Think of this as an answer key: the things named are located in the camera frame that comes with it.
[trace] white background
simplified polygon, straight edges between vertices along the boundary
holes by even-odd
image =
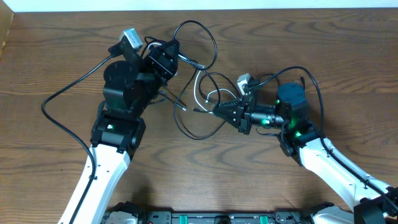
[[[4,0],[14,12],[398,7],[398,0]]]

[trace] wooden table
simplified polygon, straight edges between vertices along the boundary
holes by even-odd
[[[322,90],[326,135],[364,170],[398,185],[398,9],[16,14],[0,61],[0,223],[57,222],[80,178],[86,154],[45,119],[43,100],[104,59],[123,29],[170,40],[187,19],[211,30],[219,50],[211,71],[234,82],[244,73],[308,68]],[[213,46],[198,26],[184,27],[177,38],[191,58],[211,62]],[[104,68],[48,105],[87,143],[103,100]],[[180,62],[167,90],[178,94],[192,73]],[[294,82],[300,74],[280,78]],[[319,124],[308,78],[307,86],[311,118]],[[207,80],[203,89],[214,86]],[[221,121],[192,111],[192,90],[182,97],[190,111],[177,114],[204,136]],[[265,86],[262,101],[274,101],[275,91],[275,83]],[[225,125],[209,140],[192,141],[177,129],[170,103],[148,107],[143,118],[141,146],[109,206],[131,200],[174,210],[275,210],[330,201],[348,209],[326,183],[285,157],[276,138]]]

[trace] wood grain surface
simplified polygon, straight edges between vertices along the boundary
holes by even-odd
[[[211,71],[234,82],[244,73],[308,68],[323,94],[326,135],[364,170],[398,185],[398,9],[16,14],[0,60],[0,223],[56,223],[80,178],[86,154],[45,119],[43,100],[104,59],[123,29],[169,40],[187,19],[211,30],[218,44]],[[198,26],[184,27],[177,38],[189,57],[211,62],[213,46]],[[48,105],[87,143],[103,100],[104,68]],[[192,73],[180,62],[167,91],[177,95]],[[301,74],[291,71],[281,80]],[[310,117],[318,123],[318,98],[307,83]],[[275,99],[275,86],[264,87],[262,101]],[[204,136],[221,121],[192,111],[192,89],[182,97],[189,112],[177,114]],[[207,80],[203,89],[214,86]],[[225,125],[211,139],[192,141],[177,129],[170,103],[148,107],[143,118],[144,138],[110,207],[131,200],[174,210],[264,211],[330,201],[348,209],[326,183],[285,157],[276,138]]]

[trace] wooden tabletop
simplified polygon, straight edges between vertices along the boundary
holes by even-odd
[[[365,171],[398,185],[398,9],[16,14],[0,59],[0,223],[57,222],[83,170],[85,151],[43,116],[44,99],[104,59],[123,29],[170,40],[188,19],[206,25],[217,41],[211,71],[234,82],[244,73],[309,69],[322,91],[326,135]],[[200,27],[186,26],[177,38],[189,57],[211,62],[213,46]],[[47,107],[88,144],[103,100],[104,68]],[[177,95],[192,73],[180,62],[167,91]],[[294,82],[301,74],[294,70],[280,79]],[[310,117],[319,124],[315,88],[306,81]],[[207,80],[203,89],[214,86]],[[221,120],[192,111],[192,90],[182,97],[189,111],[177,115],[204,136]],[[274,101],[275,91],[274,82],[266,85],[261,100]],[[265,211],[329,201],[348,209],[324,181],[286,157],[276,138],[254,129],[246,136],[225,125],[206,141],[192,141],[177,129],[168,102],[149,106],[142,117],[145,135],[110,207],[130,200],[177,211]]]

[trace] white wall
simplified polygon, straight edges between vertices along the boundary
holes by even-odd
[[[398,7],[398,0],[4,0],[14,12]]]

